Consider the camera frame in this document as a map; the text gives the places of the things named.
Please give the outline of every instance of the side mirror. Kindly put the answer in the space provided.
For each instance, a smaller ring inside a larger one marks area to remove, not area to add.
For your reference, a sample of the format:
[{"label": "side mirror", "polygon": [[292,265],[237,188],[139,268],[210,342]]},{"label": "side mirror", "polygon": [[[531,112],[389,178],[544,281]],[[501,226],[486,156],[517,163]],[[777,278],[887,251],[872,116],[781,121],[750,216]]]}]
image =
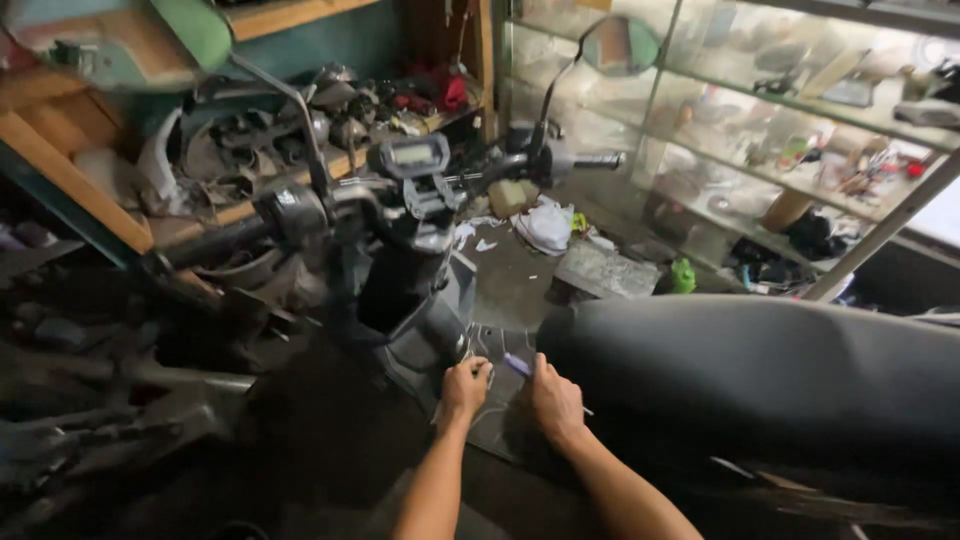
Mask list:
[{"label": "side mirror", "polygon": [[205,0],[11,0],[4,26],[43,63],[102,89],[190,88],[233,48],[229,23]]},{"label": "side mirror", "polygon": [[543,96],[540,120],[528,151],[530,162],[535,162],[543,148],[554,87],[580,59],[605,77],[633,77],[655,65],[660,58],[660,38],[642,21],[625,15],[608,15],[593,23],[580,36],[579,44],[577,56],[554,77]]}]

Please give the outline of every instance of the white plastic bag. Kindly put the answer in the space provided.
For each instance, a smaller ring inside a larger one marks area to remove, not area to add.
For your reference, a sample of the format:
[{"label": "white plastic bag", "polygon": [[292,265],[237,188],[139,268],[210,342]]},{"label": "white plastic bag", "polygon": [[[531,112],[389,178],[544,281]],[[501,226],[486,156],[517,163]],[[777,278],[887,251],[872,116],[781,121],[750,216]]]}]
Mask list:
[{"label": "white plastic bag", "polygon": [[540,202],[539,206],[529,209],[527,213],[512,216],[510,222],[533,247],[547,255],[563,255],[573,227],[573,205],[563,209],[545,195],[538,197],[537,201]]}]

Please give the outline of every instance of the black seat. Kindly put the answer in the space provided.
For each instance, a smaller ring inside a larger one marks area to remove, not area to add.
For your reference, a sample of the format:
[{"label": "black seat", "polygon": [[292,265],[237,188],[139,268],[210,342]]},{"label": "black seat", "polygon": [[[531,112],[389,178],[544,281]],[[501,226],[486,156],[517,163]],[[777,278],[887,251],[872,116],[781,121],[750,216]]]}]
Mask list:
[{"label": "black seat", "polygon": [[690,439],[712,455],[898,470],[960,461],[958,330],[690,295],[561,309],[537,345],[598,418],[627,411],[624,430]]}]

